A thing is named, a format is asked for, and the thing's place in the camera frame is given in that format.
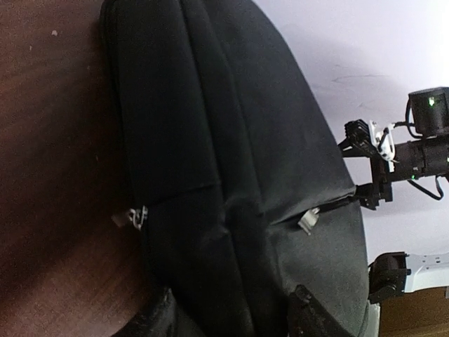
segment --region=zipper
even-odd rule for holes
[[[119,227],[133,225],[135,229],[141,231],[142,226],[148,219],[148,208],[142,206],[140,209],[128,209],[126,212],[117,213],[112,216],[112,220]]]
[[[330,201],[327,204],[322,204],[312,209],[308,209],[304,213],[301,213],[298,216],[290,218],[290,220],[294,220],[297,223],[297,225],[301,227],[302,230],[305,231],[307,235],[311,235],[312,230],[319,221],[320,213],[327,213],[334,209],[338,209],[340,207],[351,204],[355,201],[357,201],[357,198],[355,198],[353,195],[347,195],[346,197],[343,198],[334,199],[333,201]]]

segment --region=black backpack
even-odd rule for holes
[[[135,222],[162,285],[117,336],[361,335],[355,186],[262,11],[106,0],[101,30]]]

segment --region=wooden table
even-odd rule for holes
[[[0,336],[109,336],[149,297],[101,0],[0,1]]]

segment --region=seam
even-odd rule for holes
[[[253,171],[254,171],[254,175],[255,175],[255,181],[256,181],[256,184],[257,184],[258,192],[259,192],[260,207],[262,207],[262,205],[264,205],[264,201],[263,201],[262,188],[260,187],[260,177],[259,177],[259,174],[257,173],[257,169],[256,169],[256,166],[255,166],[255,160],[254,160],[255,155],[254,155],[254,150],[253,150],[254,147],[253,147],[253,143],[251,142],[251,138],[250,138],[249,131],[248,131],[248,120],[246,119],[245,114],[243,113],[244,109],[243,109],[242,99],[241,99],[241,96],[239,95],[239,91],[237,90],[238,85],[237,85],[237,82],[236,82],[235,76],[234,76],[235,69],[231,66],[231,63],[229,61],[229,57],[228,57],[228,55],[226,53],[226,49],[223,48],[223,45],[222,45],[221,41],[216,37],[215,31],[213,30],[211,22],[210,22],[210,27],[211,27],[211,29],[212,29],[212,31],[214,33],[214,36],[216,38],[216,41],[217,41],[218,45],[220,46],[220,49],[221,49],[221,51],[223,53],[224,61],[226,62],[226,66],[231,70],[231,72],[229,73],[229,77],[230,77],[231,83],[232,83],[232,91],[233,91],[233,94],[236,97],[236,101],[238,103],[240,116],[241,116],[241,119],[242,119],[243,124],[245,126],[246,139],[248,140],[248,144],[250,146],[251,163],[253,164]],[[261,215],[263,216],[264,215],[264,211],[262,211],[262,209],[258,209],[258,211],[259,211],[258,212],[259,216],[261,216]]]
[[[199,85],[200,85],[200,87],[201,87],[201,95],[202,95],[202,97],[203,97],[203,105],[204,105],[204,108],[205,108],[205,111],[206,111],[206,116],[207,116],[207,109],[206,109],[207,104],[206,104],[206,98],[205,98],[205,96],[204,96],[203,83],[202,83],[202,81],[201,81],[201,76],[199,76],[198,60],[197,60],[197,58],[196,58],[196,54],[195,54],[194,49],[193,49],[193,46],[192,46],[193,39],[192,39],[192,36],[191,36],[191,34],[190,34],[190,31],[189,31],[189,23],[188,23],[189,21],[188,21],[188,18],[187,18],[187,16],[186,16],[186,12],[185,12],[184,0],[179,0],[179,5],[180,5],[181,12],[182,12],[182,17],[183,17],[183,19],[184,19],[184,24],[185,24],[185,28],[186,28],[186,31],[187,31],[187,36],[188,36],[188,38],[189,38],[189,46],[190,46],[190,48],[191,48],[192,57],[193,57],[193,59],[194,59],[194,64],[195,64],[195,68],[196,68],[196,75],[197,75],[197,79],[198,79]],[[207,15],[207,19],[208,19],[210,28],[211,28],[212,31],[213,31],[212,24],[211,24],[211,22],[210,22],[210,18],[208,17],[207,10],[206,10],[205,8],[203,8],[203,9],[204,9],[204,11],[206,12],[206,15]],[[218,42],[218,45],[220,46],[220,48],[222,49],[223,56],[224,56],[224,60],[225,60],[225,62],[226,62],[226,66],[228,66],[228,68],[232,70],[231,66],[229,65],[229,61],[228,61],[227,55],[226,55],[226,53],[225,53],[224,50],[223,50],[222,44],[220,43],[220,41],[219,41],[218,39],[217,39],[217,42]],[[233,74],[230,74],[230,76],[231,76],[231,80],[232,80],[232,84],[233,84],[233,92],[234,92],[234,94],[235,94],[236,97],[237,97],[237,102],[238,102],[238,104],[239,104],[239,110],[240,110],[240,113],[241,113],[241,111],[242,111],[242,109],[241,109],[241,100],[240,100],[239,95],[236,93],[236,83],[235,83],[235,79],[234,79]],[[241,116],[242,116],[243,123],[245,124],[245,130],[246,130],[246,133],[247,133],[247,139],[248,139],[248,142],[250,143],[250,147],[251,147],[252,144],[251,144],[251,142],[250,142],[250,140],[249,140],[249,137],[248,137],[247,123],[246,123],[246,120],[244,119],[242,113],[241,113]],[[250,153],[251,153],[251,161],[252,161],[252,163],[253,163],[253,168],[254,168],[254,172],[255,172],[255,177],[256,177],[256,182],[257,182],[257,188],[258,188],[258,190],[259,190],[259,196],[260,196],[260,199],[262,199],[262,195],[261,195],[261,193],[260,193],[259,178],[258,178],[257,173],[256,173],[256,171],[255,171],[254,155],[253,155],[253,149],[252,149],[252,147],[251,147],[251,149],[250,149]],[[219,170],[219,167],[218,167],[218,161],[217,161],[216,157],[215,157],[215,163],[216,163],[216,165],[217,165],[217,169],[218,169],[218,171],[219,171],[219,176],[220,176],[220,178],[221,178],[220,170]],[[233,252],[233,254],[234,254],[234,259],[235,259],[235,261],[236,261],[237,270],[239,271],[239,275],[240,275],[241,286],[242,286],[242,290],[243,290],[243,297],[244,297],[244,299],[245,299],[246,305],[248,306],[248,311],[249,311],[249,315],[250,315],[251,325],[252,325],[254,331],[256,332],[257,329],[256,329],[256,326],[255,326],[255,323],[254,323],[254,318],[253,318],[253,313],[252,313],[252,310],[251,310],[251,306],[250,306],[250,303],[249,303],[248,298],[247,298],[247,295],[246,295],[247,291],[246,291],[246,289],[245,289],[245,284],[244,284],[243,277],[242,277],[242,272],[241,272],[240,262],[239,262],[239,259],[238,259],[237,254],[236,254],[236,246],[235,246],[234,235],[233,235],[231,229],[229,229],[229,228],[227,228],[227,229],[229,230],[229,236],[230,236],[231,244],[232,244],[232,248],[233,248],[233,249],[232,249],[232,252]]]
[[[118,57],[118,43],[117,43],[117,22],[118,0],[105,0],[100,10],[99,30],[100,38],[102,40],[103,51],[105,52],[106,61],[106,76],[110,82],[110,91],[112,100],[114,101],[113,109],[116,112],[117,124],[119,125],[119,138],[121,148],[124,153],[123,167],[126,171],[126,182],[129,185],[129,192],[131,194],[131,204],[133,206],[141,206],[136,204],[136,189],[135,179],[132,174],[131,160],[128,153],[128,142],[123,128],[123,109],[121,106],[120,94],[120,72],[119,72],[119,57]]]
[[[365,314],[363,315],[363,321],[361,323],[360,329],[358,330],[357,337],[363,337],[368,328],[368,318],[370,314],[370,303],[366,303]]]
[[[159,204],[163,204],[164,202],[167,202],[167,201],[170,201],[172,199],[176,199],[178,197],[181,197],[184,194],[189,194],[189,193],[193,193],[193,192],[199,192],[199,191],[202,191],[202,190],[209,190],[212,187],[221,187],[221,183],[210,183],[210,184],[204,184],[204,185],[197,186],[197,187],[192,187],[192,188],[189,188],[187,190],[181,191],[179,193],[172,194],[172,195],[169,195],[167,197],[162,197],[160,199],[157,199],[157,200],[153,201],[151,204],[146,204],[146,203],[143,203],[143,204],[147,208],[155,207],[155,206],[158,206]]]

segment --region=zipper pull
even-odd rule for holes
[[[128,209],[126,212],[117,213],[112,216],[112,221],[118,227],[133,225],[137,230],[141,230],[144,222],[148,219],[148,208]]]
[[[300,221],[297,223],[307,235],[311,235],[311,230],[314,229],[316,223],[319,219],[320,209],[318,207],[314,209],[309,209],[304,215],[301,217]]]

